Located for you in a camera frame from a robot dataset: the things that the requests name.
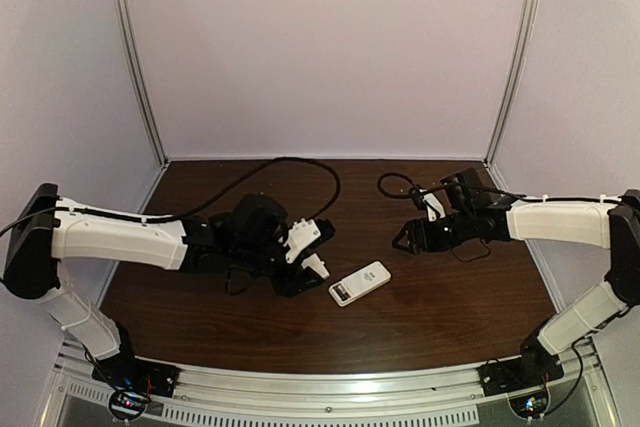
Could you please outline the white battery cover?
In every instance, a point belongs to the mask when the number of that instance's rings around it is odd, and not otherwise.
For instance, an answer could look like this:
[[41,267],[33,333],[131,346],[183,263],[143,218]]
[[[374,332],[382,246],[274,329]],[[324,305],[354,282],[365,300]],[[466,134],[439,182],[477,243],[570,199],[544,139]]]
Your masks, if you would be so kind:
[[326,280],[330,277],[330,272],[325,266],[325,262],[317,255],[313,254],[307,257],[303,262],[302,266],[305,269],[311,269],[315,274],[317,274],[321,279]]

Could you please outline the white remote control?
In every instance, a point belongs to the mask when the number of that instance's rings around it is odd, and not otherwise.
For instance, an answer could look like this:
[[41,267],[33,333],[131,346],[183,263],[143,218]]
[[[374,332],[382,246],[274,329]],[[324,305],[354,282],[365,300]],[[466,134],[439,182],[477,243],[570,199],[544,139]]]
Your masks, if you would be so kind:
[[[387,284],[391,279],[390,271],[380,261],[374,261],[332,284],[328,292],[339,307],[346,307]],[[334,285],[342,285],[351,298],[342,301],[332,290]]]

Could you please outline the purple AAA battery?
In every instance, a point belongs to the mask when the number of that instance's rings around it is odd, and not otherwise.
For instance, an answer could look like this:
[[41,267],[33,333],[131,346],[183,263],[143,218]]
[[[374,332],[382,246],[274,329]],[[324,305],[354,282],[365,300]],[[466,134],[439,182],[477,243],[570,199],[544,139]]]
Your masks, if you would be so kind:
[[351,298],[351,295],[347,292],[338,291],[337,294],[342,301],[346,301]]

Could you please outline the gold black AAA battery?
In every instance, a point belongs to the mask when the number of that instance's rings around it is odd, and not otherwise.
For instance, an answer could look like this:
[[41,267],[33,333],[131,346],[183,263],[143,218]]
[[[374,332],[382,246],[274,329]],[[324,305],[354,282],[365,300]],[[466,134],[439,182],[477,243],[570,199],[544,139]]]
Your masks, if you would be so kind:
[[344,290],[342,285],[334,285],[332,287],[332,290],[337,294],[338,291],[343,291],[343,292],[347,292]]

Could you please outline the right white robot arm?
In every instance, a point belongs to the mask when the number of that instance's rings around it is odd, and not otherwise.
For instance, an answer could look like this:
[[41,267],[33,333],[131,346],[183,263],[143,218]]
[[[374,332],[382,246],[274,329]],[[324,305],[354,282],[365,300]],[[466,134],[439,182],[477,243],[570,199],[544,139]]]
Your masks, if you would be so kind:
[[602,281],[543,323],[521,346],[531,365],[551,362],[575,342],[639,304],[639,193],[620,196],[534,197],[482,182],[473,168],[439,185],[410,187],[405,198],[423,211],[393,238],[394,249],[417,255],[452,251],[478,240],[547,240],[591,245],[610,254]]

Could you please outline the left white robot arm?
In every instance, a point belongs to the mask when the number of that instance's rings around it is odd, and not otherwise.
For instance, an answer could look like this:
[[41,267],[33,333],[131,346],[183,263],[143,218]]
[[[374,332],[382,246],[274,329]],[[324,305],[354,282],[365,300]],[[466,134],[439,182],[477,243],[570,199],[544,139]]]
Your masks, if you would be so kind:
[[186,274],[266,277],[277,295],[295,297],[329,276],[315,248],[335,228],[326,219],[288,222],[263,194],[247,194],[227,213],[145,216],[103,210],[59,196],[45,183],[33,194],[9,235],[1,282],[14,296],[42,302],[60,327],[102,363],[134,360],[125,328],[81,296],[62,272],[68,258],[104,259]]

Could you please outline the front aluminium rail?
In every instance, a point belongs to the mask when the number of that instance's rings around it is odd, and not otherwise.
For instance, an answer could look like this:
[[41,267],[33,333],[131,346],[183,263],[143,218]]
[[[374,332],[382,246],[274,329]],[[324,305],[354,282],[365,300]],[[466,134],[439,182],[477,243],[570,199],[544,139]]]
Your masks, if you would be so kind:
[[525,391],[488,396],[487,369],[503,360],[378,374],[273,374],[180,364],[170,397],[154,397],[137,426],[618,426],[620,417],[590,341],[560,357],[562,378],[542,418],[513,407]]

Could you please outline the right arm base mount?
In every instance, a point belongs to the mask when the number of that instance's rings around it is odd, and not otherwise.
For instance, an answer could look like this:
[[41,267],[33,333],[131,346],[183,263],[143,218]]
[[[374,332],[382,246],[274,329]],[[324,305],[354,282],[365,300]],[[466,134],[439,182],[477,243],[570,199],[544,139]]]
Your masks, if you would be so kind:
[[477,368],[485,397],[516,396],[507,400],[511,411],[526,421],[541,420],[550,410],[548,384],[564,377],[559,355],[550,354],[537,339],[540,324],[520,345],[511,360],[490,359]]

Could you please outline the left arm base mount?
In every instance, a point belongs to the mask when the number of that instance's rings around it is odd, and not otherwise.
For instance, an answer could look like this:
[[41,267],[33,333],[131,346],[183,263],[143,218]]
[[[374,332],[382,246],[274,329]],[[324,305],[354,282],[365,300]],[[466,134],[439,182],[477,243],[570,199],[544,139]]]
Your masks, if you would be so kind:
[[153,396],[172,397],[180,369],[172,364],[137,358],[127,330],[120,323],[116,323],[116,327],[120,351],[108,359],[96,360],[85,350],[85,358],[93,366],[92,378],[112,390],[107,409],[117,421],[129,424],[145,413]]

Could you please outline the right aluminium frame post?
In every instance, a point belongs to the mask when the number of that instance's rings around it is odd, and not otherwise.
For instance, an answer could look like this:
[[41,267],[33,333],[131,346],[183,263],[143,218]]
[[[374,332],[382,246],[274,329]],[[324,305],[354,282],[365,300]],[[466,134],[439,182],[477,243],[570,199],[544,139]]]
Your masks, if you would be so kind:
[[484,164],[491,168],[498,157],[510,114],[515,104],[518,86],[524,71],[528,47],[533,34],[540,0],[522,0],[513,52],[501,102],[484,157]]

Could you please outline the aluminium frame post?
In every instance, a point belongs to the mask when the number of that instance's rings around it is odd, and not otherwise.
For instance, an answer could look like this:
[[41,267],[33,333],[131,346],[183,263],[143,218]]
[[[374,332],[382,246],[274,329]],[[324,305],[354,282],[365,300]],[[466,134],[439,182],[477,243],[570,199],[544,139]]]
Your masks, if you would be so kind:
[[491,168],[498,157],[510,114],[515,104],[518,86],[524,71],[528,47],[533,34],[540,0],[522,0],[513,52],[501,102],[484,157],[484,164]]
[[128,68],[130,81],[139,108],[143,127],[156,164],[160,167],[165,167],[169,163],[169,159],[164,146],[162,145],[160,132],[152,111],[137,42],[135,39],[129,3],[128,0],[114,0],[114,4],[125,62]]

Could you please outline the left aluminium frame post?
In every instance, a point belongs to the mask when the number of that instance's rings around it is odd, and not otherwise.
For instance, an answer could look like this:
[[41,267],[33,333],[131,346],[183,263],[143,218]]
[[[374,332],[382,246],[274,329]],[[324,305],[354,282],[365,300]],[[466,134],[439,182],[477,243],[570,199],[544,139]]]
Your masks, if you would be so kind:
[[152,111],[137,42],[135,39],[129,3],[128,0],[114,0],[114,4],[125,62],[128,68],[130,81],[139,108],[143,127],[156,164],[160,167],[165,167],[169,163],[169,159],[164,146],[162,145],[160,132]]

